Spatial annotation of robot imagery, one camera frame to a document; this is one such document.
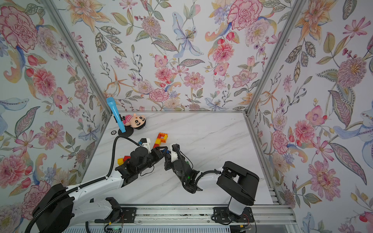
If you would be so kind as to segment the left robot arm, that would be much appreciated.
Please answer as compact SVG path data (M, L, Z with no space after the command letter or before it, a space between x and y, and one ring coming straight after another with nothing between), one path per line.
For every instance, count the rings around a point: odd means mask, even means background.
M111 173L95 180L70 185L54 185L32 212L32 220L26 227L31 232L37 226L41 233L61 233L67 228L91 220L114 223L124 215L121 205L113 197L103 195L134 182L140 174L158 163L168 153L167 147L149 150L138 147L131 156Z

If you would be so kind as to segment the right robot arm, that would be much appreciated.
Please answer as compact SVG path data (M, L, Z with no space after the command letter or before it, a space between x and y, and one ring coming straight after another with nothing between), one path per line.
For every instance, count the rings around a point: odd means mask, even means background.
M246 207L254 205L259 177L231 161L218 170L200 172L181 151L172 150L165 155L165 170L172 170L183 189L191 194L217 185L230 195L227 214L231 218L243 215Z

